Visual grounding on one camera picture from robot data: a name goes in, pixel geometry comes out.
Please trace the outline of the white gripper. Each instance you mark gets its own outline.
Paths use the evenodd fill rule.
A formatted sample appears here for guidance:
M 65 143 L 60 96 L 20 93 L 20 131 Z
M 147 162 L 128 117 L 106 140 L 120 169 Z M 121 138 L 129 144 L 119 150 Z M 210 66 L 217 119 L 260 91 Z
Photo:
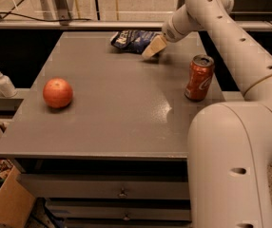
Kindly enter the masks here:
M 164 22 L 162 26 L 163 35 L 157 35 L 152 39 L 142 53 L 142 57 L 148 60 L 165 49 L 167 41 L 176 43 L 184 39 L 189 33 L 201 29 L 201 25 L 188 14 L 186 6 L 181 6 Z

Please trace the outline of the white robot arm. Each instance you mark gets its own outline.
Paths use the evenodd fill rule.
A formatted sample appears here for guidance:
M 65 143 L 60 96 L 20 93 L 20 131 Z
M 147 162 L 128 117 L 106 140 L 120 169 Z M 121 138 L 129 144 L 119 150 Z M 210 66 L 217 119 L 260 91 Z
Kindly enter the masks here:
M 212 104 L 187 137 L 193 228 L 272 228 L 267 166 L 272 162 L 272 55 L 229 16 L 233 0 L 185 0 L 162 28 L 168 42 L 205 30 L 239 91 L 240 102 Z

